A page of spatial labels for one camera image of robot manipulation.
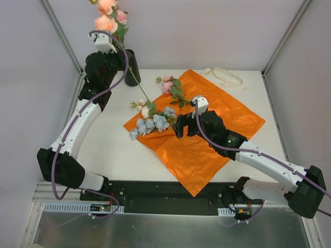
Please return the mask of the cream lace ribbon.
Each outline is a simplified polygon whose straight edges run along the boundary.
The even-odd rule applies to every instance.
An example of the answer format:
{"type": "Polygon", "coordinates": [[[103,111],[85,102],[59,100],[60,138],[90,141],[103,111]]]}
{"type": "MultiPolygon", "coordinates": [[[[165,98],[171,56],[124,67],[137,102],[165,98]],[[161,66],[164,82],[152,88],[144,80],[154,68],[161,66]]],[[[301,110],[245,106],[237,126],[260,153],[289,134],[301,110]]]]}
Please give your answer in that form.
{"type": "Polygon", "coordinates": [[[199,75],[220,88],[236,88],[243,91],[248,89],[244,86],[244,81],[241,77],[223,68],[206,68],[199,75]]]}

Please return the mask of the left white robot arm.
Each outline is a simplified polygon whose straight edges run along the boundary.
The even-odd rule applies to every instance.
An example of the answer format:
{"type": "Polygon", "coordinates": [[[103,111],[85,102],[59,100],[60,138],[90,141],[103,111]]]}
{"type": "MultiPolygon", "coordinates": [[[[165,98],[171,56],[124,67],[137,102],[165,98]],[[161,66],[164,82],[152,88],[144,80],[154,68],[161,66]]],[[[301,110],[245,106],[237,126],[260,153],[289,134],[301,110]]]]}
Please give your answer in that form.
{"type": "Polygon", "coordinates": [[[110,33],[91,31],[89,37],[98,51],[86,58],[85,82],[76,109],[56,141],[48,149],[41,148],[37,161],[45,181],[70,189],[91,191],[98,201],[109,196],[107,177],[89,172],[78,161],[81,145],[94,121],[107,105],[118,71],[129,69],[129,58],[124,46],[110,33]]]}

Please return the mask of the small pink rose stem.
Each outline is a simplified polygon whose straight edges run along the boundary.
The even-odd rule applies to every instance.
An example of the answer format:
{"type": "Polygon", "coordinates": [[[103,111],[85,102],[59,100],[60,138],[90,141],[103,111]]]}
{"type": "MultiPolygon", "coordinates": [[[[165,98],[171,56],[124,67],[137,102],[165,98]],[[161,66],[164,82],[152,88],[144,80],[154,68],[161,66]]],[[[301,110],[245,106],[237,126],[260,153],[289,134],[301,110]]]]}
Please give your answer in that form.
{"type": "Polygon", "coordinates": [[[184,96],[182,83],[172,75],[165,77],[157,77],[156,82],[162,85],[162,93],[171,96],[172,101],[170,104],[177,104],[179,108],[190,104],[190,101],[184,96]]]}

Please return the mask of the aluminium frame post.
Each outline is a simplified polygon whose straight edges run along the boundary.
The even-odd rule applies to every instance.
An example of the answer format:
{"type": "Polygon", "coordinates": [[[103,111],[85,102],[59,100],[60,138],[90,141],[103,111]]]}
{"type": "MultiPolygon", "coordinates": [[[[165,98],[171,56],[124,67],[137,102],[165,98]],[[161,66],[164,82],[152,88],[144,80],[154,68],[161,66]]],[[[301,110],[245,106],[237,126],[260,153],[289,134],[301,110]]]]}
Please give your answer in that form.
{"type": "Polygon", "coordinates": [[[43,10],[45,11],[58,39],[60,40],[65,52],[67,53],[70,61],[74,65],[75,69],[78,71],[79,74],[82,74],[83,69],[80,66],[80,63],[72,49],[72,46],[69,43],[69,40],[52,8],[48,0],[39,0],[43,10]]]}
{"type": "Polygon", "coordinates": [[[273,51],[270,59],[268,60],[266,66],[264,69],[261,71],[262,78],[265,78],[272,68],[273,64],[279,57],[281,51],[283,50],[284,46],[286,43],[289,41],[291,36],[293,35],[294,31],[296,30],[297,26],[299,25],[300,21],[302,20],[303,16],[305,13],[308,11],[309,7],[313,3],[313,0],[304,0],[302,1],[299,9],[297,10],[295,16],[291,20],[289,26],[286,28],[284,34],[282,35],[280,41],[278,42],[275,50],[273,51]]]}

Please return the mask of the black conical vase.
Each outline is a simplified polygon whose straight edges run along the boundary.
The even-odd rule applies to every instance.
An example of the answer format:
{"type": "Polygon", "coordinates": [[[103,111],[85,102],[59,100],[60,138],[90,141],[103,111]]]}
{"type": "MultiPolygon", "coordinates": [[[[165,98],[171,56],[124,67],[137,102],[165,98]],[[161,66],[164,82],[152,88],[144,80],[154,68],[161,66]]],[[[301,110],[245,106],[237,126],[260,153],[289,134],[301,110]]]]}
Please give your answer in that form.
{"type": "Polygon", "coordinates": [[[125,83],[130,87],[135,87],[141,82],[136,55],[134,51],[130,49],[127,49],[126,52],[129,58],[129,69],[125,75],[125,83]]]}

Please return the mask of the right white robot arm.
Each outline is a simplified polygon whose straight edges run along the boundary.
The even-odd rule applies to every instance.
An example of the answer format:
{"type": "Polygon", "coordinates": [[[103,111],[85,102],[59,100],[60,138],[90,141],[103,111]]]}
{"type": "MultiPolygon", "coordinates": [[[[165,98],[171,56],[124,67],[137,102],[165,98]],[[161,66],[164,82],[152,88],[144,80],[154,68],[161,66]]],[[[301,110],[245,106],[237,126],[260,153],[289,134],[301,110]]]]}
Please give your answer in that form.
{"type": "Polygon", "coordinates": [[[220,156],[249,165],[274,179],[265,182],[241,177],[233,190],[237,203],[260,199],[286,204],[308,219],[322,212],[322,199],[330,197],[330,193],[319,168],[295,165],[263,151],[245,136],[228,129],[215,111],[208,110],[208,101],[203,96],[194,97],[190,104],[194,111],[179,115],[173,125],[177,138],[183,137],[187,127],[188,136],[203,138],[220,156]]]}

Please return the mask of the white and pink flower stem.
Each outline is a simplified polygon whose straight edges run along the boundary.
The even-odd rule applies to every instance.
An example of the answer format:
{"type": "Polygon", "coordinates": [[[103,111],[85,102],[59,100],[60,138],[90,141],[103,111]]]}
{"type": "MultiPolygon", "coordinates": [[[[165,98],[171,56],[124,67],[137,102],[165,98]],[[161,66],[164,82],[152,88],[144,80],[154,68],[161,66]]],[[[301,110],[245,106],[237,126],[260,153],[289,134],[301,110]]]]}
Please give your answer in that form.
{"type": "Polygon", "coordinates": [[[136,108],[141,113],[143,119],[152,118],[157,114],[156,106],[146,99],[140,99],[137,102],[130,102],[131,108],[136,108]]]}

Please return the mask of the pink and blue flower bouquet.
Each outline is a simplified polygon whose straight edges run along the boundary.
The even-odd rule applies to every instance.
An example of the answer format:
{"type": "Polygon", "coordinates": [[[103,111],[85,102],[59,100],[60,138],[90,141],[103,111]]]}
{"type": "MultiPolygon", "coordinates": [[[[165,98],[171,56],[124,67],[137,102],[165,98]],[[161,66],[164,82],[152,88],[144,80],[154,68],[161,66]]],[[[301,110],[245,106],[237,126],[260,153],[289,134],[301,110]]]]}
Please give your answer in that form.
{"type": "Polygon", "coordinates": [[[152,118],[138,118],[136,120],[136,127],[129,132],[129,136],[132,140],[136,140],[139,136],[144,137],[152,132],[158,131],[161,133],[175,124],[176,118],[175,109],[167,106],[163,111],[157,111],[157,114],[152,118]]]}

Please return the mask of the right aluminium frame post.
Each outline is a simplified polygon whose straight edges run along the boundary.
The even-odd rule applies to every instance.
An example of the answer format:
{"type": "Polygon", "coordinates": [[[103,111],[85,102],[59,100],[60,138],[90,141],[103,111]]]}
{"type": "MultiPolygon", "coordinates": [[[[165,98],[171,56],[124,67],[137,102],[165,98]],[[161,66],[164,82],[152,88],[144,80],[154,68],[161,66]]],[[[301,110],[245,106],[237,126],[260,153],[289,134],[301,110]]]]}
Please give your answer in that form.
{"type": "Polygon", "coordinates": [[[284,34],[282,35],[280,41],[278,42],[275,50],[273,51],[270,59],[268,60],[266,66],[264,69],[261,71],[262,78],[265,78],[272,68],[273,64],[279,57],[281,51],[283,50],[284,46],[286,43],[289,41],[291,36],[293,35],[294,31],[296,30],[297,26],[299,25],[300,21],[302,20],[303,16],[305,13],[308,11],[309,7],[313,3],[313,0],[304,0],[302,1],[299,9],[297,10],[295,16],[291,20],[289,26],[286,28],[284,34]]]}

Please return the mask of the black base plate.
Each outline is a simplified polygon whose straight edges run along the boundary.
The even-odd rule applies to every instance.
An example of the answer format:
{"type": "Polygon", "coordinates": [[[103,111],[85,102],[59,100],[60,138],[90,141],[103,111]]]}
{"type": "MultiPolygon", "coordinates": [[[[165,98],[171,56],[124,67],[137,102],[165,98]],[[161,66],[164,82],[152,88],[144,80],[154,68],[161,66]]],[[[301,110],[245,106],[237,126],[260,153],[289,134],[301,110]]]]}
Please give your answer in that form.
{"type": "Polygon", "coordinates": [[[260,205],[234,188],[233,182],[208,183],[192,196],[179,182],[111,181],[106,192],[115,197],[125,213],[212,216],[219,208],[260,205]]]}

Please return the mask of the front aluminium rail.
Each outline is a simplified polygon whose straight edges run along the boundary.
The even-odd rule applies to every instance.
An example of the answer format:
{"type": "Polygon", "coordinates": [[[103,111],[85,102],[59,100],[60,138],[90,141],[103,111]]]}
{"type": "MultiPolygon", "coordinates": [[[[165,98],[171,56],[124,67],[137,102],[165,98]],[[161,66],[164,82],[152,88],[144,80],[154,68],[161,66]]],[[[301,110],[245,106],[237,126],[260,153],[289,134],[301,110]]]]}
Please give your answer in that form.
{"type": "MultiPolygon", "coordinates": [[[[69,189],[68,192],[65,194],[64,198],[62,199],[63,202],[69,203],[106,203],[104,200],[98,200],[96,194],[92,194],[94,199],[89,199],[88,197],[83,197],[81,195],[85,195],[85,193],[81,192],[79,189],[69,189]]],[[[35,202],[56,202],[57,199],[55,198],[52,185],[50,182],[38,182],[36,191],[33,196],[33,201],[35,202]]]]}

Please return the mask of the left aluminium frame post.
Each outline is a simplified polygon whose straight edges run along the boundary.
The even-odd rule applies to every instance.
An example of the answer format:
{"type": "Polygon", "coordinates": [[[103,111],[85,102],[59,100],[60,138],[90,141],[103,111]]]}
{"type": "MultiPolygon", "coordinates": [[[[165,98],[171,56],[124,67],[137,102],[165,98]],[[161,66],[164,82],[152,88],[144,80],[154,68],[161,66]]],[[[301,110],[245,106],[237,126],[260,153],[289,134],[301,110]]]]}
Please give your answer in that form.
{"type": "Polygon", "coordinates": [[[65,52],[67,53],[70,61],[74,65],[75,69],[78,71],[79,74],[82,74],[83,69],[80,66],[80,63],[72,49],[72,46],[69,43],[69,40],[52,8],[48,0],[39,0],[43,10],[45,11],[58,39],[60,40],[65,52]]]}

